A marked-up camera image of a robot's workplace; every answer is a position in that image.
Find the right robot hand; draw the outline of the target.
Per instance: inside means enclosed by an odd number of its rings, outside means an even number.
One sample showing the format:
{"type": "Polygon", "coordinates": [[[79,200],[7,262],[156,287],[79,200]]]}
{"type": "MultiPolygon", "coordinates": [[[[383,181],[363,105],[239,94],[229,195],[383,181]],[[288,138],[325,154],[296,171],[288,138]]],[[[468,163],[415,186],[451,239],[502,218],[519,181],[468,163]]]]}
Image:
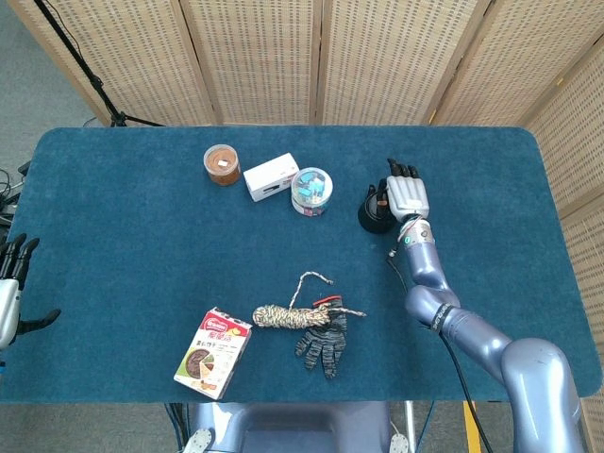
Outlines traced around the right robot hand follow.
{"type": "Polygon", "coordinates": [[[362,213],[371,221],[403,223],[413,216],[427,217],[429,202],[426,187],[415,166],[387,158],[390,174],[371,186],[362,213]]]}

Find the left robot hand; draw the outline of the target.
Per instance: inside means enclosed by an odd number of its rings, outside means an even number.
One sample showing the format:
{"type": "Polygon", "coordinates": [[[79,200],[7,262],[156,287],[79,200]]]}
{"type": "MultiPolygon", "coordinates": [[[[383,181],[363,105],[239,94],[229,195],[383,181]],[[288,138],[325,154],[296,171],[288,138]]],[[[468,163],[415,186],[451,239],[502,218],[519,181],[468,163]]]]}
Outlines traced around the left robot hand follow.
{"type": "Polygon", "coordinates": [[[49,311],[43,318],[25,321],[21,318],[22,292],[29,263],[40,239],[28,242],[22,233],[12,241],[1,244],[1,350],[14,343],[17,336],[51,326],[61,314],[60,309],[49,311]]]}

